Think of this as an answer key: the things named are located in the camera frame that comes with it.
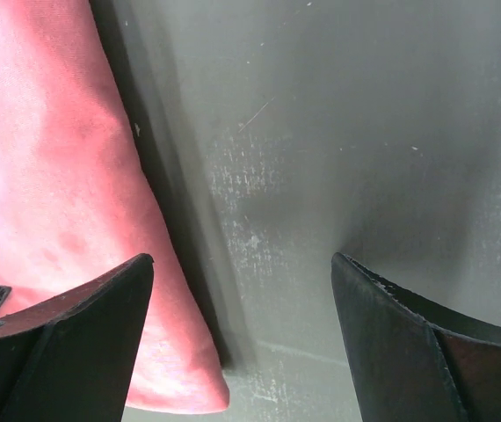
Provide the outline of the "salmon pink t-shirt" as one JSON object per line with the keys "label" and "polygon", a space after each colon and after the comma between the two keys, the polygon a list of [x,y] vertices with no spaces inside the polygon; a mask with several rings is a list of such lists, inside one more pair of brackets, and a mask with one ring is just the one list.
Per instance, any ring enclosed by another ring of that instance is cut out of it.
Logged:
{"label": "salmon pink t-shirt", "polygon": [[147,253],[154,282],[127,405],[229,406],[211,334],[146,179],[85,1],[0,1],[0,316]]}

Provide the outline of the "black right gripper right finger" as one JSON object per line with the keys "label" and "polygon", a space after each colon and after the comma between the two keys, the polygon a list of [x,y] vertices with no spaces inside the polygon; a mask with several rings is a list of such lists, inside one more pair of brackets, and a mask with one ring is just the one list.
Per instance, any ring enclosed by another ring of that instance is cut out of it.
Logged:
{"label": "black right gripper right finger", "polygon": [[331,283],[365,421],[501,421],[501,327],[337,253]]}

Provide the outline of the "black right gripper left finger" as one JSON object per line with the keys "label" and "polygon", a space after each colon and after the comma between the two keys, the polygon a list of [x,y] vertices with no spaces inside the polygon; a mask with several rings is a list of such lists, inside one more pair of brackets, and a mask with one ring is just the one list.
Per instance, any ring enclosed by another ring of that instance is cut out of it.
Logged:
{"label": "black right gripper left finger", "polygon": [[[153,285],[140,254],[0,317],[0,421],[119,421]],[[0,286],[0,307],[10,288]]]}

